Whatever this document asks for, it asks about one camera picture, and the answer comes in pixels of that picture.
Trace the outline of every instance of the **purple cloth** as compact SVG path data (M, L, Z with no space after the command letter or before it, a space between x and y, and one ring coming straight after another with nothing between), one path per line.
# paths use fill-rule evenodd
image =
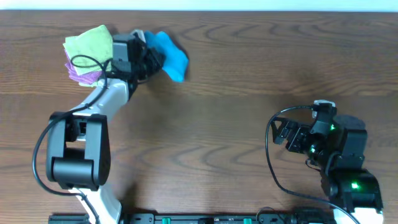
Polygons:
M67 59L68 59L68 62L65 64L65 66L68 69L69 78L71 80L91 85L95 81L97 81L97 79L101 76L102 71L88 72L88 73L83 74L83 75L77 75L75 67L70 63L70 59L69 59L69 56L68 56L66 51L65 51L65 54L67 55Z

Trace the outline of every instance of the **light green towel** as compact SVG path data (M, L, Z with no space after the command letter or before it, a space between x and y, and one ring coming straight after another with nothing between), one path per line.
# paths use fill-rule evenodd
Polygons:
M63 47L70 59L72 59L73 56L81 54L93 57L100 63L103 63L113 56L112 44L112 36L106 26L100 25L99 27L86 31L77 37L65 38ZM95 65L92 60L83 57L74 59L73 63L81 66ZM90 68L75 67L75 69L78 75L84 75L88 72L101 70L99 66ZM110 63L106 70L111 70Z

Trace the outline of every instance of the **folded cloth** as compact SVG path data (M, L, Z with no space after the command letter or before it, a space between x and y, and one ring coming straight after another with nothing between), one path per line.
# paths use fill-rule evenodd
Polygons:
M145 40L148 47L154 47L159 53L165 55L163 71L175 82L183 82L185 71L188 67L189 59L172 42L169 35L165 32L159 32L156 35L145 31Z
M86 31L77 37L65 38L63 46L69 58L73 58L76 55L87 55L95 58L100 63L103 63L113 56L112 44L112 36L106 26L100 25L99 27ZM95 63L88 58L78 57L73 60L73 63L75 65L86 66L85 68L75 67L77 75L101 71L100 67L93 66Z
M67 52L65 51L66 55L67 55L67 59L68 62L65 64L66 68L68 69L68 73L69 73L69 78L79 82L79 83L83 83L83 84L93 84L95 81L97 81L97 79L101 76L102 71L99 72L88 72L86 74L83 75L78 75L75 67L70 63L70 59L69 56L67 54Z

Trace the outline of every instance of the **black cable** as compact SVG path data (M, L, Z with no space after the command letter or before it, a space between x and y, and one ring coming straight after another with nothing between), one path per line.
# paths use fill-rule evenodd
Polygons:
M306 159L306 160L305 160L305 165L307 165L308 168L313 169L313 170L316 170L316 171L318 171L318 172L321 172L320 169L311 167L311 166L308 164L309 161L313 161L313 160L312 160L312 159Z
M279 213L275 209L273 209L272 207L268 207L268 206L265 206L265 207L262 207L262 208L259 209L259 211L256 214L256 221L258 221L260 213L262 211L264 211L265 209L271 209L272 211L274 211L275 214L283 221L283 223L286 224L286 219L282 218L281 215L279 215Z
M340 155L339 151L334 151L330 154L329 158L328 158L328 162L326 163L326 167L325 167L325 174L326 176L329 176L329 169L330 169L330 165L331 165L331 161L333 160L333 158L337 155Z
M35 180L37 181L37 183L44 189L46 190L48 193L51 194L55 194L55 195L60 195L60 196L81 196L81 199L84 200L88 206L88 208L91 210L91 212L93 212L93 215L95 217L96 222L95 223L99 223L99 216L97 214L97 212L95 211L94 207L92 206L92 204L88 201L87 196L81 192L81 193L66 193L66 192L59 192L56 190L52 190L49 187L47 187L43 181L40 179L38 173L37 173L37 164L36 164L36 160L37 160L37 153L39 151L40 145L45 137L45 135L48 133L48 131L50 131L50 129L56 125L59 121L65 119L66 117L70 116L71 114L77 112L77 111L82 111L85 110L89 107L91 107L98 99L101 98L101 96L105 93L107 86L108 86L108 79L106 77L106 67L108 66L108 64L110 63L111 59L108 59L107 61L104 62L104 65L102 65L101 63L99 63L99 61L97 61L95 58L87 56L87 55L76 55L74 57L71 58L70 63L73 66L76 67L85 67L85 66L81 66L81 65L75 65L73 63L73 60L77 57L84 57L84 58L88 58L92 61L94 61L97 66L99 66L101 68L102 71L102 76L105 79L104 81L104 86L103 89L100 91L100 93L89 103L87 103L85 106L82 106L80 108L74 109L74 110L70 110L67 111L63 114L61 114L60 116L56 117L49 125L47 125L47 127L43 130L42 134L40 135L39 139L37 140L37 143L35 145L35 148L33 150L33 156L32 156L32 170L33 170L33 175L35 177Z
M333 208L336 208L340 211L342 211L344 214L346 214L347 216L349 216L356 224L360 224L360 222L350 213L348 213L346 210L344 210L343 208L341 208L340 206L335 205L334 203L329 202L328 200L322 199L322 198L318 198L318 197L314 197L311 195L306 195L306 194L301 194L301 193L297 193L291 190L287 190L285 189L283 186L281 186L281 184L279 183L279 181L276 178L275 172L271 166L271 160L269 159L269 152L268 152L268 134L269 134L269 127L271 126L271 123L274 121L274 119L276 117L278 117L280 114L285 113L286 111L290 111L290 110L296 110L296 109L312 109L312 106L293 106L290 108L286 108L276 114L274 114L271 119L268 121L267 124L267 128L266 128L266 156L267 156L267 163L269 166L269 170L272 174L272 177L274 178L274 181L276 183L276 185L284 192L294 195L294 196L298 196L298 197L302 197L302 198L306 198L306 199L311 199L317 202L322 202L322 203L327 203L328 205L332 206Z

